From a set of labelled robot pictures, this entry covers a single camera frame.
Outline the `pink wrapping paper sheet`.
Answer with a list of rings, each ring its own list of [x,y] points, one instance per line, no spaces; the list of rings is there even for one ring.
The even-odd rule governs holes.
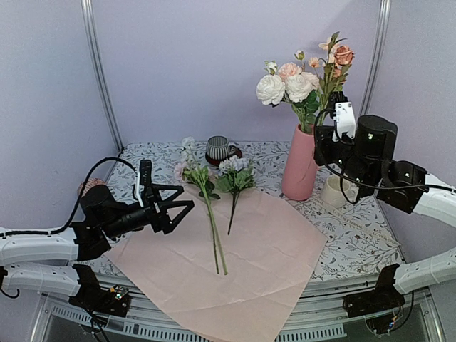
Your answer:
[[[304,291],[326,236],[284,199],[258,190],[242,193],[228,235],[231,199],[212,203],[228,275],[216,272],[204,200],[188,185],[194,208],[170,234],[146,227],[113,247],[107,258],[164,313],[209,307],[284,292],[295,302]]]

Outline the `pink rose flower stem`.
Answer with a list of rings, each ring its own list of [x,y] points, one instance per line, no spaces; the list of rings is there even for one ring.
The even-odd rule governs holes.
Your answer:
[[[294,62],[288,62],[283,64],[278,69],[278,74],[282,81],[285,81],[289,76],[302,75],[308,82],[313,86],[313,89],[317,90],[320,87],[318,76],[311,72],[305,71],[304,66],[299,66]]]

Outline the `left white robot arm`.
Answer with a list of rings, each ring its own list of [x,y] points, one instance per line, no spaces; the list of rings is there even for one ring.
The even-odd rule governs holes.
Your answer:
[[[118,202],[106,185],[96,185],[82,196],[82,222],[57,229],[26,232],[1,229],[1,265],[21,261],[90,261],[101,257],[114,242],[129,232],[151,226],[153,232],[169,234],[195,206],[192,200],[177,201],[181,186],[151,184],[142,199]]]

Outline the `rust brown rose stem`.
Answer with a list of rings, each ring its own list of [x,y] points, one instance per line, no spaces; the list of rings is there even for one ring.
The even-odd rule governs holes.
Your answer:
[[[346,44],[344,38],[339,37],[339,32],[333,33],[330,37],[337,38],[339,47],[336,49],[335,57],[337,62],[337,67],[335,69],[335,75],[331,81],[326,83],[324,90],[319,91],[319,103],[320,109],[323,110],[327,108],[329,97],[332,92],[342,91],[344,83],[348,77],[348,71],[353,64],[355,58],[355,52]]]

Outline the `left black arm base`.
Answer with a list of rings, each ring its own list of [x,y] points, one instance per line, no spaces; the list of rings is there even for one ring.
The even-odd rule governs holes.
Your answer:
[[[131,302],[128,294],[118,296],[116,290],[102,289],[89,266],[74,264],[72,268],[78,275],[77,283],[80,288],[76,295],[68,297],[70,305],[111,316],[122,318],[127,316]]]

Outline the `peach blossom flower stem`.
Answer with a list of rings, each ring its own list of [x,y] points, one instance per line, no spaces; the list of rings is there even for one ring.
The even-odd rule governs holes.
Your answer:
[[[309,66],[313,69],[319,81],[319,88],[324,90],[326,83],[331,81],[335,75],[335,69],[338,66],[336,62],[335,52],[339,47],[337,38],[329,37],[326,42],[318,45],[320,49],[326,52],[326,55],[321,58],[310,58]]]

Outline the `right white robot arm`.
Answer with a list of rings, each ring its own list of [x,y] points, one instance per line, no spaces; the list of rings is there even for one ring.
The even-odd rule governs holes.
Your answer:
[[[374,195],[405,242],[407,262],[382,270],[369,293],[376,311],[396,294],[455,281],[455,187],[411,161],[394,160],[397,134],[395,123],[377,115],[326,109],[316,119],[317,164],[355,185],[358,198]]]

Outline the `white ranunculus flower stem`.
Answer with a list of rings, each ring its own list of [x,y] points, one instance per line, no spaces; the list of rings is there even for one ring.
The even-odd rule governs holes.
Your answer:
[[[204,199],[209,216],[209,222],[212,232],[212,248],[214,252],[214,261],[216,272],[219,274],[219,261],[222,263],[222,272],[228,275],[227,264],[224,258],[221,239],[219,236],[217,223],[212,209],[212,200],[219,200],[220,196],[214,192],[215,185],[211,180],[211,172],[208,166],[202,166],[197,159],[195,139],[191,136],[185,137],[181,142],[181,162],[187,161],[190,167],[189,184],[199,188],[198,195]]]

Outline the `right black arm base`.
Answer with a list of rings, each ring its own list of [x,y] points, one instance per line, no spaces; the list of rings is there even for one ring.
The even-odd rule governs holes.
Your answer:
[[[386,266],[380,272],[374,289],[350,294],[343,297],[343,309],[349,318],[375,314],[390,309],[398,309],[401,312],[405,304],[405,298],[394,287],[395,273],[399,264]],[[391,313],[386,318],[369,319],[369,329],[376,335],[383,335],[394,331],[399,313]]]

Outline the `cream printed ribbon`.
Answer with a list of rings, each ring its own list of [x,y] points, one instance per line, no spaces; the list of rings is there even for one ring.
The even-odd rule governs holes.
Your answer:
[[[386,234],[382,230],[382,227],[376,222],[372,222],[372,221],[364,222],[361,219],[358,219],[356,217],[348,216],[348,215],[342,213],[341,210],[336,209],[335,207],[331,206],[330,204],[328,204],[320,199],[311,199],[309,203],[317,204],[321,208],[325,209],[329,214],[336,217],[339,221],[347,224],[348,226],[350,226],[354,229],[357,229],[359,232],[363,232],[372,237],[380,239],[390,246],[394,246],[394,247],[400,246],[400,243],[397,242],[390,233]]]

